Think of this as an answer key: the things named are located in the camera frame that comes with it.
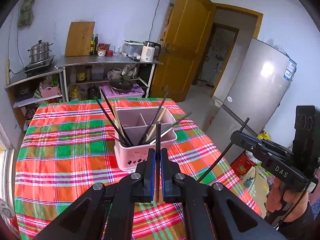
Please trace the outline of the steel kitchen work table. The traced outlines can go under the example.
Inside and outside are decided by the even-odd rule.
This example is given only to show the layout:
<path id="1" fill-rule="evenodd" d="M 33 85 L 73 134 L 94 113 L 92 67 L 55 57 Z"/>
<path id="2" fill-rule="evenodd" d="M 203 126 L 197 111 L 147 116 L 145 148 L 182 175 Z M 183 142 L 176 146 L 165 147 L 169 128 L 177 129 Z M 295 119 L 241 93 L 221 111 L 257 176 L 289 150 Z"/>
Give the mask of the steel kitchen work table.
<path id="1" fill-rule="evenodd" d="M 103 74 L 107 74 L 114 67 L 123 67 L 127 64 L 150 64 L 151 70 L 149 80 L 144 81 L 141 77 L 137 77 L 145 87 L 145 97 L 148 98 L 151 90 L 152 78 L 157 65 L 162 64 L 160 61 L 154 59 L 152 62 L 144 62 L 142 60 L 134 60 L 131 57 L 120 54 L 119 56 L 62 56 L 59 58 L 55 66 L 62 70 L 66 70 L 68 67 L 81 67 L 81 66 L 92 66 L 92 67 L 103 67 Z"/>

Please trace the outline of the yellow snack bag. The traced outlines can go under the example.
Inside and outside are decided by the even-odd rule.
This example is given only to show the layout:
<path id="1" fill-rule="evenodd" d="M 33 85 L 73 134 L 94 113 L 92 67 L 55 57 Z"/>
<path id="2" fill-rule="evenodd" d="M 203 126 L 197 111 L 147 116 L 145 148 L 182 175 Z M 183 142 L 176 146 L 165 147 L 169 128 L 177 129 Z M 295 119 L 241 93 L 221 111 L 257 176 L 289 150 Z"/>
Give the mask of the yellow snack bag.
<path id="1" fill-rule="evenodd" d="M 261 140 L 262 140 L 262 139 L 271 140 L 270 135 L 269 135 L 267 132 L 265 132 L 265 131 L 259 133 L 259 134 L 257 135 L 257 139 L 261 139 Z"/>

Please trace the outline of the red gift box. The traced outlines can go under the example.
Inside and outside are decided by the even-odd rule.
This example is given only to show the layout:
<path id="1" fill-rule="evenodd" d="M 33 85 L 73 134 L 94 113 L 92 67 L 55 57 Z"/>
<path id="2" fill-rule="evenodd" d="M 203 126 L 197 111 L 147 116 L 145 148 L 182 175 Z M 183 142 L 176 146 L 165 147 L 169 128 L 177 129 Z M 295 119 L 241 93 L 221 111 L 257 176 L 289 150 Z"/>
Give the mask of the red gift box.
<path id="1" fill-rule="evenodd" d="M 251 167 L 254 167 L 255 165 L 256 164 L 249 159 L 245 152 L 242 152 L 242 154 L 232 162 L 231 168 L 239 178 L 242 178 L 247 174 Z"/>

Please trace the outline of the silver refrigerator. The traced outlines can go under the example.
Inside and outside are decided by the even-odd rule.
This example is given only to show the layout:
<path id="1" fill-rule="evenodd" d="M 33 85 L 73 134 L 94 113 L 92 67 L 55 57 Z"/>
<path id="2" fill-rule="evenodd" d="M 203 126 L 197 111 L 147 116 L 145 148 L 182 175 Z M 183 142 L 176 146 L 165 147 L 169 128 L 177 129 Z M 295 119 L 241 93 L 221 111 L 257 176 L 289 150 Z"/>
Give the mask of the silver refrigerator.
<path id="1" fill-rule="evenodd" d="M 221 104 L 207 135 L 223 152 L 234 131 L 256 137 L 265 127 L 289 88 L 296 63 L 272 46 L 252 39 L 242 66 Z"/>

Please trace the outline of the black chopstick leaning right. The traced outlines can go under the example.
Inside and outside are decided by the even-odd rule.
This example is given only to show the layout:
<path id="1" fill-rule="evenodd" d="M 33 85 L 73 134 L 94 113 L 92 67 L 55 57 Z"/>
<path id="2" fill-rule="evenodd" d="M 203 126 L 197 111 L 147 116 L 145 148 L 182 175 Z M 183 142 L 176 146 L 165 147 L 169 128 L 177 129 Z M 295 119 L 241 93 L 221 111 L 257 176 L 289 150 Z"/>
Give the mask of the black chopstick leaning right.
<path id="1" fill-rule="evenodd" d="M 157 139 L 165 136 L 167 133 L 169 133 L 173 129 L 174 126 L 178 125 L 182 120 L 186 119 L 190 115 L 191 115 L 191 112 L 186 114 L 186 115 L 184 115 L 184 116 L 182 116 L 180 119 L 176 120 L 175 123 L 171 124 L 169 127 L 167 127 L 166 129 L 162 130 L 159 137 L 156 135 L 153 138 L 151 138 L 149 141 L 147 141 L 147 144 L 149 144 L 149 145 L 154 144 Z"/>

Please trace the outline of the black chopstick leaning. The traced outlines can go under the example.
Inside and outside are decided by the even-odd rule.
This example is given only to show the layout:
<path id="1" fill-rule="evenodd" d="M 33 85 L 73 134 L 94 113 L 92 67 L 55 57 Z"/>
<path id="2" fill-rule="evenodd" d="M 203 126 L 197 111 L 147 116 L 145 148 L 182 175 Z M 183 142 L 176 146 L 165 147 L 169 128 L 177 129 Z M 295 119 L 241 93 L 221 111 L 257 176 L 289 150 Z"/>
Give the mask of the black chopstick leaning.
<path id="1" fill-rule="evenodd" d="M 95 96 L 94 97 L 95 101 L 97 102 L 97 104 L 99 105 L 100 109 L 103 111 L 104 115 L 107 117 L 108 121 L 110 122 L 110 124 L 113 126 L 114 130 L 118 133 L 121 141 L 124 143 L 125 146 L 129 146 L 129 142 L 128 140 L 122 135 L 121 131 L 119 130 L 119 128 L 117 127 L 117 125 L 112 121 L 112 119 L 110 118 L 110 116 L 108 115 L 107 111 L 104 109 L 104 107 L 102 106 L 102 104 L 100 103 L 99 99 Z"/>
<path id="2" fill-rule="evenodd" d="M 173 129 L 174 126 L 178 125 L 182 120 L 186 119 L 190 115 L 191 115 L 191 112 L 186 114 L 186 115 L 184 115 L 184 116 L 182 116 L 180 119 L 176 120 L 175 123 L 171 124 L 169 127 L 167 127 L 166 129 L 162 130 L 159 137 L 156 135 L 153 138 L 151 138 L 149 141 L 147 141 L 147 144 L 149 144 L 149 145 L 154 144 L 157 139 L 165 136 L 167 133 L 169 133 Z"/>

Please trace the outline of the black chopstick leaning left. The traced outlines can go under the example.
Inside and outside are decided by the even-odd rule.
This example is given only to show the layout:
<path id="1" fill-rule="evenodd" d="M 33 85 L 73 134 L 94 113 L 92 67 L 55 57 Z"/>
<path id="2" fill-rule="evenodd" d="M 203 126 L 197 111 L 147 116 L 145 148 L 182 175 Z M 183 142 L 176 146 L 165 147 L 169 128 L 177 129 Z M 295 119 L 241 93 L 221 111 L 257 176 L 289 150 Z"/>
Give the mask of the black chopstick leaning left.
<path id="1" fill-rule="evenodd" d="M 108 121 L 110 122 L 110 124 L 113 126 L 114 130 L 118 133 L 121 141 L 124 143 L 125 146 L 129 146 L 129 142 L 128 140 L 122 135 L 121 131 L 119 130 L 119 128 L 117 127 L 117 125 L 112 121 L 112 119 L 110 118 L 110 116 L 108 115 L 107 111 L 104 109 L 104 107 L 102 106 L 102 104 L 100 103 L 99 99 L 95 96 L 94 97 L 95 101 L 97 102 L 97 104 L 99 105 L 100 109 L 103 111 L 104 115 L 107 117 Z"/>

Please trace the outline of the black chopstick in caddy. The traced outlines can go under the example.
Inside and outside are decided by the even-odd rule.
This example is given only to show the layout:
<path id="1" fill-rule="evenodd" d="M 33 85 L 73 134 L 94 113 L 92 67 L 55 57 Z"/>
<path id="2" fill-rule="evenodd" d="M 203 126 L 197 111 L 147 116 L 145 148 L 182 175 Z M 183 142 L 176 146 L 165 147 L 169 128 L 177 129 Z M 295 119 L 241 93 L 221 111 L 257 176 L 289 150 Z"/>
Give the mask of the black chopstick in caddy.
<path id="1" fill-rule="evenodd" d="M 166 92 L 166 94 L 165 94 L 165 96 L 164 96 L 163 100 L 161 101 L 161 103 L 160 103 L 159 107 L 157 108 L 157 110 L 156 110 L 156 111 L 155 111 L 155 113 L 153 114 L 153 116 L 152 116 L 152 118 L 151 118 L 151 121 L 149 122 L 149 124 L 148 124 L 148 126 L 147 126 L 146 130 L 144 131 L 144 133 L 143 133 L 143 135 L 142 135 L 142 137 L 141 137 L 140 141 L 138 142 L 138 145 L 142 145 L 142 144 L 144 143 L 144 141 L 146 140 L 147 133 L 148 133 L 148 131 L 149 131 L 149 129 L 150 129 L 150 127 L 151 127 L 152 123 L 154 122 L 154 120 L 155 120 L 156 116 L 158 115 L 158 113 L 159 113 L 159 111 L 160 111 L 160 109 L 161 109 L 161 107 L 162 107 L 162 105 L 163 105 L 163 103 L 164 103 L 165 99 L 167 98 L 168 94 L 170 93 L 170 91 L 171 91 L 171 89 L 168 89 L 168 90 L 167 90 L 167 92 Z"/>

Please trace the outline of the pink plastic utensil caddy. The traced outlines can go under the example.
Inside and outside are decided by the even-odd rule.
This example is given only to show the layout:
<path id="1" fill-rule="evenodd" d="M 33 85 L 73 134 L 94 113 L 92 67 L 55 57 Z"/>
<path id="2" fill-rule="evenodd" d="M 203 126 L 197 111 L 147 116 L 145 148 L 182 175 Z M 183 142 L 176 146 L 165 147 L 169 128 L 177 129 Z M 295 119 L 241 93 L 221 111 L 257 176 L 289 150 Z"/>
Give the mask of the pink plastic utensil caddy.
<path id="1" fill-rule="evenodd" d="M 157 121 L 161 121 L 161 130 L 170 127 L 176 121 L 165 107 L 162 107 L 160 111 L 157 107 L 117 109 L 116 113 L 123 131 L 127 133 L 133 143 L 132 147 L 126 147 L 119 141 L 115 141 L 114 153 L 118 167 L 122 171 L 134 170 L 138 163 L 147 159 L 148 150 L 155 148 L 156 144 L 153 141 L 148 141 L 145 145 L 138 145 L 155 113 L 157 113 L 157 116 L 151 127 L 149 127 L 149 131 L 146 134 L 147 139 L 152 139 L 156 135 L 155 124 Z"/>

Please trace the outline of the dark glass jug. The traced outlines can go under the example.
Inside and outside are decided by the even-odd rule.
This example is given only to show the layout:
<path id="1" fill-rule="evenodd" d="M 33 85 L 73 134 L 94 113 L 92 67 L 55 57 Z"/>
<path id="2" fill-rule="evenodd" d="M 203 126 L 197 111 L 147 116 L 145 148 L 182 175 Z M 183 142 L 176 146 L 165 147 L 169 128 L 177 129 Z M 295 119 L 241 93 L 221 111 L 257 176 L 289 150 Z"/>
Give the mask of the dark glass jug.
<path id="1" fill-rule="evenodd" d="M 87 97 L 89 100 L 94 100 L 98 97 L 98 89 L 93 83 L 87 89 Z"/>

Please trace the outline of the white purple storage box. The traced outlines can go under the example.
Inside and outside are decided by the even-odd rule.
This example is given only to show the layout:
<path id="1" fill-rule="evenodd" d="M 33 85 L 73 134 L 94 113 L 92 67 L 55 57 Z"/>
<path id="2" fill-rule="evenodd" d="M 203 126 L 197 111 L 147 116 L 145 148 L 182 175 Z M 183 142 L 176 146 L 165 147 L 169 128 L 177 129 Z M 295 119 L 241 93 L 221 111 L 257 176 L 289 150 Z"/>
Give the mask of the white purple storage box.
<path id="1" fill-rule="evenodd" d="M 133 85 L 131 90 L 121 91 L 112 88 L 109 84 L 100 86 L 100 93 L 106 95 L 108 99 L 111 98 L 141 98 L 144 95 L 144 90 L 137 84 Z"/>

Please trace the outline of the black wok pan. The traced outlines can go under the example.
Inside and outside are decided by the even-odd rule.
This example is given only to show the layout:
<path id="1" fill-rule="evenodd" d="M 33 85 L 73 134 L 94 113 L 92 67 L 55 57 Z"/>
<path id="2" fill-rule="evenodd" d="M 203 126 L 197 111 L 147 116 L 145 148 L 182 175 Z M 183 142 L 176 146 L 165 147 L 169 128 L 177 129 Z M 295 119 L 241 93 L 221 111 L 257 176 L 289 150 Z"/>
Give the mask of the black wok pan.
<path id="1" fill-rule="evenodd" d="M 110 86 L 120 92 L 127 92 L 133 88 L 133 83 L 121 80 L 121 79 L 114 79 L 110 81 Z"/>

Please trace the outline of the yellow wooden door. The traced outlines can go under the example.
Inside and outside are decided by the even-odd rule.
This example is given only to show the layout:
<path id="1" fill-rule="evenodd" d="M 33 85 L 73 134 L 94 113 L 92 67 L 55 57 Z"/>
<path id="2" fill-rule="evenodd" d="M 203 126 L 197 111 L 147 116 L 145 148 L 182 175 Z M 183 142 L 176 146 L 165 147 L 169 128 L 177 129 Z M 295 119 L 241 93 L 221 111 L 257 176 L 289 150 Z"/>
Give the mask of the yellow wooden door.
<path id="1" fill-rule="evenodd" d="M 168 24 L 161 64 L 150 96 L 184 101 L 194 80 L 213 26 L 216 6 L 210 0 L 176 0 Z"/>

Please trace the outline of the pink plastic basket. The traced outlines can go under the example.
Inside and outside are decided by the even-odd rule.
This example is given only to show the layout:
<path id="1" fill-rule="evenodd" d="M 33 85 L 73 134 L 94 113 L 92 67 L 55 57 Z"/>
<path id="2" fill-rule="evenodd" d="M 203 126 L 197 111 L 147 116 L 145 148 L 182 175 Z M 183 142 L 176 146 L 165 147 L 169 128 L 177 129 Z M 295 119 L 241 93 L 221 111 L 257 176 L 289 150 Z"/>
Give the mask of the pink plastic basket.
<path id="1" fill-rule="evenodd" d="M 41 96 L 43 98 L 48 98 L 51 96 L 56 96 L 56 95 L 60 95 L 61 94 L 61 90 L 59 85 L 55 86 L 55 87 L 46 87 L 46 88 L 42 88 L 41 86 L 42 84 L 40 84 L 39 86 L 39 91 L 41 93 Z"/>

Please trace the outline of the white electric kettle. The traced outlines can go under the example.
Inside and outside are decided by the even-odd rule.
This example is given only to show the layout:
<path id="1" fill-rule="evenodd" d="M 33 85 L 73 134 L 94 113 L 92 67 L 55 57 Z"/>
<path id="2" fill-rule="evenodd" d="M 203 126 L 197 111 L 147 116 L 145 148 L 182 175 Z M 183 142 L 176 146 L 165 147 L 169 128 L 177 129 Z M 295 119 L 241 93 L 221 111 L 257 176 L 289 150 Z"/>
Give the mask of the white electric kettle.
<path id="1" fill-rule="evenodd" d="M 159 57 L 161 47 L 160 43 L 145 41 L 143 43 L 140 60 L 144 62 L 152 62 L 155 58 Z"/>

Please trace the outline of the wooden side shelf unit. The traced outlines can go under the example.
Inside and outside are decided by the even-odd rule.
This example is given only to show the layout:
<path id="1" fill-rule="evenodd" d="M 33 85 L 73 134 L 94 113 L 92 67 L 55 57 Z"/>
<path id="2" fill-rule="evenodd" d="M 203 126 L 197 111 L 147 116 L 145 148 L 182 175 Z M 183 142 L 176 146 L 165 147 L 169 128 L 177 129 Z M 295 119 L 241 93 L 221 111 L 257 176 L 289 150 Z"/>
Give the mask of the wooden side shelf unit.
<path id="1" fill-rule="evenodd" d="M 59 85 L 61 94 L 43 98 L 39 91 L 42 88 Z M 27 130 L 36 108 L 44 103 L 67 102 L 66 71 L 50 66 L 30 74 L 23 72 L 15 75 L 5 87 L 14 115 L 23 131 Z"/>

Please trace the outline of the red lidded jar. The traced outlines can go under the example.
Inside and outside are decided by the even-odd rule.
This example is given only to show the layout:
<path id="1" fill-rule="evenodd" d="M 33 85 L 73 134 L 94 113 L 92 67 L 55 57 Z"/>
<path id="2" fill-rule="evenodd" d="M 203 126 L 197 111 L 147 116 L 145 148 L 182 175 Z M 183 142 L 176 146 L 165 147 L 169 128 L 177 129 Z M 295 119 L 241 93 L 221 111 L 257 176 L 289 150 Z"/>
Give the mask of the red lidded jar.
<path id="1" fill-rule="evenodd" d="M 105 54 L 106 54 L 106 47 L 105 46 L 98 46 L 97 55 L 98 56 L 105 56 Z"/>

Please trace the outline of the dark oil bottle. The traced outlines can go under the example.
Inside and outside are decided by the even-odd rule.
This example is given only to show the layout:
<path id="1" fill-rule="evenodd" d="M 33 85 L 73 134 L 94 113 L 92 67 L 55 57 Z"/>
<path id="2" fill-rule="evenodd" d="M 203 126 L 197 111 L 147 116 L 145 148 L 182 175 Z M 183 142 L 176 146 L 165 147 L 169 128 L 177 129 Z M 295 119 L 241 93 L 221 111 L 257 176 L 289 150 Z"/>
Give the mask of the dark oil bottle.
<path id="1" fill-rule="evenodd" d="M 94 49 L 93 49 L 93 55 L 97 55 L 97 49 L 98 49 L 98 34 L 95 35 L 94 38 Z"/>

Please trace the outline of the stainless steel steamer pot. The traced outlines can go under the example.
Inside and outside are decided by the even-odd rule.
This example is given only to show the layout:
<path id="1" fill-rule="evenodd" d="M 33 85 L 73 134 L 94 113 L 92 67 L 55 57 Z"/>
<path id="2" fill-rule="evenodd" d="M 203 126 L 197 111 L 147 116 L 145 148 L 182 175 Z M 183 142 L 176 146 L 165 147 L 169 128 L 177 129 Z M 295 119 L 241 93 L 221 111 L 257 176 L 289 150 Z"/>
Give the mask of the stainless steel steamer pot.
<path id="1" fill-rule="evenodd" d="M 37 44 L 33 45 L 28 51 L 30 53 L 30 62 L 38 63 L 40 61 L 46 60 L 49 58 L 49 53 L 51 52 L 50 46 L 53 43 L 43 42 L 38 40 Z"/>

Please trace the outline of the wooden cutting board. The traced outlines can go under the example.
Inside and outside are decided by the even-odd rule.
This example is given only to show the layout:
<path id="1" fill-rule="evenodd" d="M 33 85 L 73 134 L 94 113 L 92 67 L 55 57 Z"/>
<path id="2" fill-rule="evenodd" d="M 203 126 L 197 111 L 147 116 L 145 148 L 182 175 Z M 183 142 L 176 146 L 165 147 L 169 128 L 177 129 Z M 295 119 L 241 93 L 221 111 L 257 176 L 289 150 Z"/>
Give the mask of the wooden cutting board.
<path id="1" fill-rule="evenodd" d="M 67 36 L 65 57 L 88 56 L 95 22 L 72 22 Z"/>

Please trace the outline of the green hanging cloth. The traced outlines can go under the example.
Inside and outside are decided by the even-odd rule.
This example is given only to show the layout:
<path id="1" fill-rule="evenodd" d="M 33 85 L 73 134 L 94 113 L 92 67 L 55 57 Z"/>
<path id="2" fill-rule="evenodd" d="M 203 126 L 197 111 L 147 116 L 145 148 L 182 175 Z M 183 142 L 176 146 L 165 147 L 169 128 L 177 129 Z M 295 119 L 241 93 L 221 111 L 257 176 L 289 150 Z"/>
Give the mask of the green hanging cloth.
<path id="1" fill-rule="evenodd" d="M 33 5 L 35 1 L 36 0 L 23 0 L 17 20 L 18 27 L 27 27 L 32 25 L 34 19 Z"/>

